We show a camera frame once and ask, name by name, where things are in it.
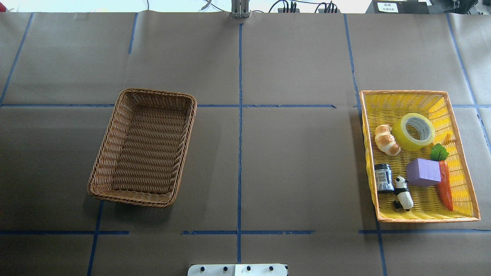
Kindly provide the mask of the yellow tape roll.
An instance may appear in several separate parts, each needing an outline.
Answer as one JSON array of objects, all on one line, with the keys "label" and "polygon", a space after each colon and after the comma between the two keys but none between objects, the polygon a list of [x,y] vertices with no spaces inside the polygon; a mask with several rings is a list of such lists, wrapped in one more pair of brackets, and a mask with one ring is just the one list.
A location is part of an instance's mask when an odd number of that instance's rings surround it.
[{"label": "yellow tape roll", "polygon": [[393,124],[392,135],[404,150],[418,151],[434,142],[436,131],[428,118],[411,112]]}]

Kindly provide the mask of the brown wicker basket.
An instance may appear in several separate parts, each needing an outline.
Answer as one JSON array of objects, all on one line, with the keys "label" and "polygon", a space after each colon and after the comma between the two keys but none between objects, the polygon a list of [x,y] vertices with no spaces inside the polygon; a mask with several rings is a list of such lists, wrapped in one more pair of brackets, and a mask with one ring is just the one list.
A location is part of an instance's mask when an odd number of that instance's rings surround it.
[{"label": "brown wicker basket", "polygon": [[143,207],[172,206],[197,108],[195,97],[186,93],[121,91],[88,180],[88,194]]}]

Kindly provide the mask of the yellow plastic basket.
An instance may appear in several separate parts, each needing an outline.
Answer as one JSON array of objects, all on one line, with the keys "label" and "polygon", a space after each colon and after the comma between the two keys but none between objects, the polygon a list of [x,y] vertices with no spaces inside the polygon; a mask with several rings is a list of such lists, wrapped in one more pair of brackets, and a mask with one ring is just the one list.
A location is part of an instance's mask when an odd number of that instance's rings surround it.
[{"label": "yellow plastic basket", "polygon": [[[474,186],[465,159],[459,127],[447,92],[428,90],[363,90],[361,102],[362,130],[366,149],[366,171],[378,221],[387,223],[449,223],[481,219]],[[417,151],[403,149],[396,156],[381,152],[375,143],[379,125],[393,126],[404,115],[418,113],[435,128],[435,139]],[[407,177],[407,165],[417,159],[429,159],[431,148],[441,144],[449,153],[449,181],[453,209],[441,201],[435,187],[409,186],[414,208],[396,209],[397,196],[379,194],[376,187],[376,164],[389,164],[392,176]]]}]

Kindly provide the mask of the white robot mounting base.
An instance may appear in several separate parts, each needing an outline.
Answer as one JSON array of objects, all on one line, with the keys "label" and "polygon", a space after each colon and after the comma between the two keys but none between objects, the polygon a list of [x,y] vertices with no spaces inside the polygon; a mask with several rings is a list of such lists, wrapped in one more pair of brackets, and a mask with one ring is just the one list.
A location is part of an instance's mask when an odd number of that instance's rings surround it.
[{"label": "white robot mounting base", "polygon": [[288,276],[288,266],[266,264],[196,264],[189,267],[188,276]]}]

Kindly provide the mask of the toy croissant bread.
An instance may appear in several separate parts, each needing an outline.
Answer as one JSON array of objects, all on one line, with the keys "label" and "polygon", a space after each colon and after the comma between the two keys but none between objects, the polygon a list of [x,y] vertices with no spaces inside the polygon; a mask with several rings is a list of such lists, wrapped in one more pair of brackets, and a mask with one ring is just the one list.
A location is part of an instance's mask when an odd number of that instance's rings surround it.
[{"label": "toy croissant bread", "polygon": [[388,124],[379,125],[375,129],[375,143],[377,148],[388,156],[396,156],[401,147],[392,135],[392,127]]}]

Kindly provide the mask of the toy panda figure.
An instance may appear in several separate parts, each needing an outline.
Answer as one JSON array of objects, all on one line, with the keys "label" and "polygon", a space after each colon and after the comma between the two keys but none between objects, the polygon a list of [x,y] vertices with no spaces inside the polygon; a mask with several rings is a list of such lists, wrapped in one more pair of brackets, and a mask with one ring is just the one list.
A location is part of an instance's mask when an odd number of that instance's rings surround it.
[{"label": "toy panda figure", "polygon": [[396,209],[403,209],[409,212],[414,207],[414,201],[410,194],[410,190],[407,186],[408,180],[403,176],[398,175],[395,179],[394,194],[397,196],[397,200],[393,201]]}]

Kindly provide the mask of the purple foam block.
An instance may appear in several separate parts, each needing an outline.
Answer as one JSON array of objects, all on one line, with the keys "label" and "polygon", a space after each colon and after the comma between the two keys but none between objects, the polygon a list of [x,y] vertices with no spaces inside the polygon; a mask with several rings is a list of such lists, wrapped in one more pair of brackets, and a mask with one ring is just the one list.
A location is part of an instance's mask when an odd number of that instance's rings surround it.
[{"label": "purple foam block", "polygon": [[438,161],[417,158],[406,165],[406,175],[410,185],[430,187],[442,181]]}]

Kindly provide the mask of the toy carrot with leaves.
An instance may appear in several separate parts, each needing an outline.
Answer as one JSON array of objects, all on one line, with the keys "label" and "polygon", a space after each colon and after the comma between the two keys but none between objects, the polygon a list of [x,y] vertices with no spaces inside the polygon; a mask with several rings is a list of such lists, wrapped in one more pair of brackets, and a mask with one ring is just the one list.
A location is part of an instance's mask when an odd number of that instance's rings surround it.
[{"label": "toy carrot with leaves", "polygon": [[440,168],[440,183],[435,185],[437,194],[443,205],[449,210],[454,211],[452,191],[450,186],[450,169],[447,163],[449,152],[440,143],[435,144],[430,151],[430,160],[437,161]]}]

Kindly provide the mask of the black box with label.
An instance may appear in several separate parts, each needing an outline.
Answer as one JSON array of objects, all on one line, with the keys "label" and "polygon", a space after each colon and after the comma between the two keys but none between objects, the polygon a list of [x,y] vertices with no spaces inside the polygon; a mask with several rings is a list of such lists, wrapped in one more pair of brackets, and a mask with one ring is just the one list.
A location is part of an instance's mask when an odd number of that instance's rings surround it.
[{"label": "black box with label", "polygon": [[365,14],[430,14],[426,2],[417,0],[372,0]]}]

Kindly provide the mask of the aluminium frame post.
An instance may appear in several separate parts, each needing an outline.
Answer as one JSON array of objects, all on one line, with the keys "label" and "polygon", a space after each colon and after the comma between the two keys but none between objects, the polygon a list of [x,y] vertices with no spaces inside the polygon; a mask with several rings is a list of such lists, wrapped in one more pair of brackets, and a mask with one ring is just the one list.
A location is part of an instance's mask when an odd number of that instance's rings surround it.
[{"label": "aluminium frame post", "polygon": [[249,2],[249,0],[231,0],[231,18],[248,18]]}]

